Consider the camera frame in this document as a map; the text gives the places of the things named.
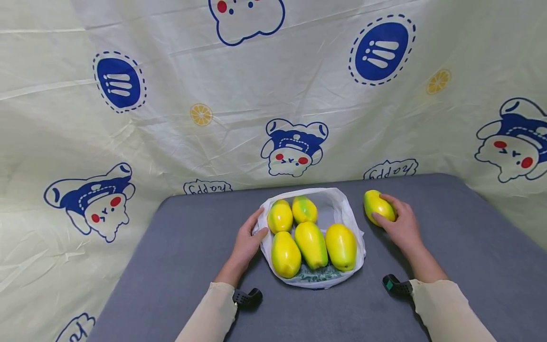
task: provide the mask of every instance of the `fabric backdrop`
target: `fabric backdrop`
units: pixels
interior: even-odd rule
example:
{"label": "fabric backdrop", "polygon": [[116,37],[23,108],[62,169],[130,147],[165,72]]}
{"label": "fabric backdrop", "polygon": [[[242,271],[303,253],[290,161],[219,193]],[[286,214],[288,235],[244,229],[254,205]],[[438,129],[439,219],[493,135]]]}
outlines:
{"label": "fabric backdrop", "polygon": [[85,340],[173,194],[444,172],[547,248],[544,0],[1,8],[2,341]]}

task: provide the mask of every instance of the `forearm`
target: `forearm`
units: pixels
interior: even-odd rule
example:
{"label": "forearm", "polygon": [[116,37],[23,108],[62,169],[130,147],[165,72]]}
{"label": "forearm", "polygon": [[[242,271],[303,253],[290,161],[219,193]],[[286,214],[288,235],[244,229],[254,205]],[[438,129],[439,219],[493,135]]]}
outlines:
{"label": "forearm", "polygon": [[432,342],[496,342],[457,284],[449,280],[410,282],[416,313]]}
{"label": "forearm", "polygon": [[237,312],[233,295],[234,287],[231,284],[211,283],[175,342],[224,341]]}
{"label": "forearm", "polygon": [[437,280],[448,279],[439,263],[423,245],[403,250],[403,254],[412,267],[414,277],[419,281],[432,283]]}

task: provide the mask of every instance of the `hand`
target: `hand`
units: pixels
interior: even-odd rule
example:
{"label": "hand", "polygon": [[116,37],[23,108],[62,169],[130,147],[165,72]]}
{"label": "hand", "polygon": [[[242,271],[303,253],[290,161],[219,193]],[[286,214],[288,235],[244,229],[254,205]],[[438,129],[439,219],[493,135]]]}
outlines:
{"label": "hand", "polygon": [[384,228],[391,241],[393,241],[403,253],[409,253],[412,250],[423,247],[418,222],[409,204],[398,200],[397,198],[381,194],[380,198],[388,201],[397,214],[397,220],[391,222],[384,216],[373,212],[374,219]]}
{"label": "hand", "polygon": [[258,247],[260,247],[262,239],[268,234],[269,229],[262,228],[256,234],[251,235],[258,217],[263,211],[264,208],[262,207],[255,211],[237,232],[236,243],[229,260],[242,266],[243,270],[247,269],[249,262],[251,262],[251,259],[257,253]]}
{"label": "hand", "polygon": [[256,234],[251,235],[258,217],[263,211],[264,208],[259,208],[241,226],[237,232],[234,250],[213,282],[223,282],[232,285],[234,288],[237,287],[241,276],[257,253],[260,242],[268,234],[269,228],[262,228]]}

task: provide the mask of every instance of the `black device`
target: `black device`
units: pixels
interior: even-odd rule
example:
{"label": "black device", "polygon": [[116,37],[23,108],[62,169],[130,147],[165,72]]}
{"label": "black device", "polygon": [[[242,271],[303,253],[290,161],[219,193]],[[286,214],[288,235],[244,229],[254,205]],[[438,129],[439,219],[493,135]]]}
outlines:
{"label": "black device", "polygon": [[248,294],[236,289],[232,300],[242,310],[255,310],[262,303],[262,292],[254,288]]}
{"label": "black device", "polygon": [[388,274],[382,279],[382,282],[388,292],[397,297],[410,298],[412,295],[412,284],[410,281],[399,282],[396,276]]}

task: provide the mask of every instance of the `plastic bag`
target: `plastic bag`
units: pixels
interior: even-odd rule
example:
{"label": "plastic bag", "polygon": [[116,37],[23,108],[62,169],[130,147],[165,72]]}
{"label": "plastic bag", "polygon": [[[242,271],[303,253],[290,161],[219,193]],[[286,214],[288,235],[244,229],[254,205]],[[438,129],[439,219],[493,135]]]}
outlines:
{"label": "plastic bag", "polygon": [[[271,231],[262,240],[260,249],[266,257],[273,274],[284,283],[311,289],[327,289],[345,281],[357,272],[363,266],[364,258],[366,256],[365,241],[363,240],[364,233],[357,227],[357,222],[355,221],[355,216],[353,215],[350,203],[342,191],[337,188],[310,188],[272,197],[261,205],[261,207],[264,208],[264,212],[259,216],[258,223],[253,229],[253,234],[260,228],[268,227],[267,216],[275,201],[286,199],[289,204],[292,204],[292,198],[301,195],[306,195],[316,205],[317,225],[323,233],[323,236],[327,232],[327,228],[334,223],[344,224],[355,234],[357,239],[357,258],[353,270],[342,272],[336,269],[329,260],[327,266],[311,271],[304,262],[304,258],[302,258],[302,266],[298,273],[291,279],[285,279],[275,273],[272,265],[271,248],[274,235]],[[291,235],[294,238],[294,228],[291,230]]]}

